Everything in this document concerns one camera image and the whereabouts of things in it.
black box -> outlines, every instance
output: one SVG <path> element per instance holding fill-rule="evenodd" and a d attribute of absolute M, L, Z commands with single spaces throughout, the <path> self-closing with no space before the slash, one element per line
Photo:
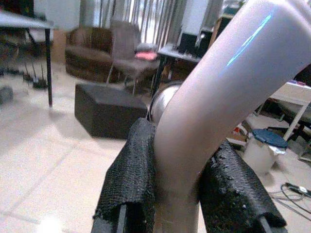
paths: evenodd
<path fill-rule="evenodd" d="M 121 90 L 77 84 L 74 114 L 91 136 L 126 139 L 132 124 L 146 116 L 147 107 Z"/>

blue lid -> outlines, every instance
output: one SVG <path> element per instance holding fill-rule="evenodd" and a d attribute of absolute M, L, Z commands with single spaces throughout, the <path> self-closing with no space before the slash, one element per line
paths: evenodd
<path fill-rule="evenodd" d="M 287 142 L 278 134 L 268 131 L 268 130 L 253 130 L 254 137 L 265 144 L 279 147 L 279 148 L 287 148 Z"/>

white bucket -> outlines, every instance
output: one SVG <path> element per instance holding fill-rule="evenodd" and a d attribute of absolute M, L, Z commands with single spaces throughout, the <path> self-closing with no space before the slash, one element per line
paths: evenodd
<path fill-rule="evenodd" d="M 257 175 L 269 172 L 280 154 L 285 154 L 285 149 L 270 146 L 251 137 L 246 145 L 243 160 L 254 170 Z"/>

bent metal pipe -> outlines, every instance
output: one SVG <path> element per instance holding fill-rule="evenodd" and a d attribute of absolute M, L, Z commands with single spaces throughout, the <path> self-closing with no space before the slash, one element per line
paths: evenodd
<path fill-rule="evenodd" d="M 249 113 L 311 63 L 303 0 L 249 1 L 174 95 L 155 134 L 155 233 L 195 233 L 197 182 Z"/>

black metal leg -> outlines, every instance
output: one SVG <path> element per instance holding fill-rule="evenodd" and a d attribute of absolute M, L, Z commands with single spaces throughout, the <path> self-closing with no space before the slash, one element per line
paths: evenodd
<path fill-rule="evenodd" d="M 154 86 L 152 88 L 152 97 L 156 94 L 156 91 L 159 89 L 160 82 L 161 82 L 161 74 L 163 72 L 166 62 L 167 62 L 167 57 L 161 56 L 160 65 L 159 65 L 159 68 L 157 69 Z"/>
<path fill-rule="evenodd" d="M 52 77 L 51 77 L 51 45 L 50 45 L 50 29 L 45 30 L 45 47 L 47 56 L 47 79 L 49 92 L 49 106 L 52 107 Z"/>

